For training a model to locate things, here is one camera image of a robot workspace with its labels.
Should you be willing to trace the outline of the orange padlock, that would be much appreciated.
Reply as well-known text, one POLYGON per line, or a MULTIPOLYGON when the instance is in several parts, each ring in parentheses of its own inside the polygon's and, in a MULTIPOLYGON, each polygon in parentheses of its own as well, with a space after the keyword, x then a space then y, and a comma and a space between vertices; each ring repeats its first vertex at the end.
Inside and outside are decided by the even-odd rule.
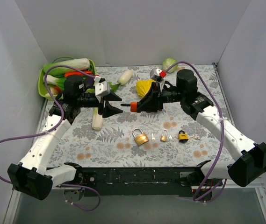
POLYGON ((138 102, 131 102, 129 104, 125 103, 125 104, 120 104, 120 106, 123 107, 130 107, 130 111, 131 112, 137 112, 137 108, 138 108, 138 102))

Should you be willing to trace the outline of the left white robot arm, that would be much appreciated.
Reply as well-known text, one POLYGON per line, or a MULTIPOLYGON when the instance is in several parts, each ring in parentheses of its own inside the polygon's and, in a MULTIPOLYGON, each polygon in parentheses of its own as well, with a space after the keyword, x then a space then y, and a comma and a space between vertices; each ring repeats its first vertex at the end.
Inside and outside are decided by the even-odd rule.
POLYGON ((64 82, 63 98, 53 104, 43 129, 44 135, 38 137, 21 159, 19 164, 11 164, 7 170, 13 188, 39 200, 45 199, 51 189, 60 184, 69 183, 77 187, 82 183, 81 166, 66 162, 48 169, 50 157, 65 132, 71 127, 82 107, 98 108, 104 118, 122 113, 112 106, 110 101, 121 101, 110 88, 110 84, 99 76, 95 77, 94 92, 87 92, 88 87, 79 75, 71 75, 64 82))

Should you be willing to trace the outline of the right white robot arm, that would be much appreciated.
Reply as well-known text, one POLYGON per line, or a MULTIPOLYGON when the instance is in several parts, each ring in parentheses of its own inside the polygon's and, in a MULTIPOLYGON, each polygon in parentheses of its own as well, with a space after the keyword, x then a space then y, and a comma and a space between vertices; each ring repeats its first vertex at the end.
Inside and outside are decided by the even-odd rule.
POLYGON ((198 91, 197 78, 191 70, 179 70, 176 85, 164 80, 165 72, 151 71, 154 80, 147 94, 130 104, 132 112, 158 112, 165 103, 179 102, 183 111, 208 129, 230 153, 233 163, 204 161, 196 166, 195 181, 208 184, 211 179, 229 179, 247 186, 266 172, 266 143, 257 144, 238 131, 222 116, 216 103, 198 91))

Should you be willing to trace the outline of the large brass padlock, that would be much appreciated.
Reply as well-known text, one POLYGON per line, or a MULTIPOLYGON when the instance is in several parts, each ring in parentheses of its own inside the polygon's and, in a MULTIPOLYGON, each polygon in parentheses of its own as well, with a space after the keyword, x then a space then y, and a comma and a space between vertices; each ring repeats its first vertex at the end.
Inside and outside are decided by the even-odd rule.
POLYGON ((140 128, 134 128, 132 130, 132 135, 133 135, 134 140, 138 146, 141 146, 141 145, 149 142, 148 136, 140 128))

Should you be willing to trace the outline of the yellow padlock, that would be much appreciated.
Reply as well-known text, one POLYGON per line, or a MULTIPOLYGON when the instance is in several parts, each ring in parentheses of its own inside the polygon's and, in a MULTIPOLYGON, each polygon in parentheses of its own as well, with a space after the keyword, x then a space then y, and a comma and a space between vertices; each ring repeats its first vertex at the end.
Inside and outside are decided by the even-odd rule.
POLYGON ((178 139, 180 143, 186 143, 189 140, 188 135, 183 130, 179 131, 178 139))

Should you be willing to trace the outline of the small brass padlock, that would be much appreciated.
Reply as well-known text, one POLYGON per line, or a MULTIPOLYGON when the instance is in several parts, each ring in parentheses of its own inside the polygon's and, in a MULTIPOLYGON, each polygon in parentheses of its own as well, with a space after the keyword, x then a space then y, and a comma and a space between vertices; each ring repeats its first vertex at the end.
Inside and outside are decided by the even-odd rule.
POLYGON ((161 137, 160 137, 160 141, 162 141, 162 142, 166 142, 167 141, 167 133, 168 133, 167 129, 164 129, 162 131, 162 134, 161 134, 161 137))

